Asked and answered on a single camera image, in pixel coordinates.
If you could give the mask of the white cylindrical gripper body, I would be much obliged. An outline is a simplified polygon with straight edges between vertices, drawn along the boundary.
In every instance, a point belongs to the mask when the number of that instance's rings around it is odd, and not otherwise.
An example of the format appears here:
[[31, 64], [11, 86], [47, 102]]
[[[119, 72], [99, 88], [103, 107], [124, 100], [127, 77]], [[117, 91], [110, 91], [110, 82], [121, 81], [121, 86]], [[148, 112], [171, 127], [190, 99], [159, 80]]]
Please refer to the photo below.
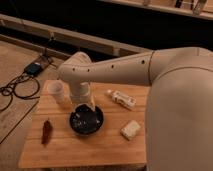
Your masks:
[[87, 105], [90, 109], [95, 109], [94, 97], [88, 82], [72, 83], [69, 85], [70, 99], [75, 108], [80, 105]]

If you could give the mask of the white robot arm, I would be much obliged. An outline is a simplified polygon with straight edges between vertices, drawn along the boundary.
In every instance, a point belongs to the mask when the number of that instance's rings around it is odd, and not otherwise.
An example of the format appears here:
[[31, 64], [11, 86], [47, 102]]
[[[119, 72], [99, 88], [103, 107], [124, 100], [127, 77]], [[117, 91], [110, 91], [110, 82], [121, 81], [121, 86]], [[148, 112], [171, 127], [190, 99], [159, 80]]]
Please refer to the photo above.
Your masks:
[[148, 86], [147, 171], [213, 171], [213, 51], [182, 47], [100, 62], [77, 52], [58, 73], [77, 104], [90, 101], [92, 82]]

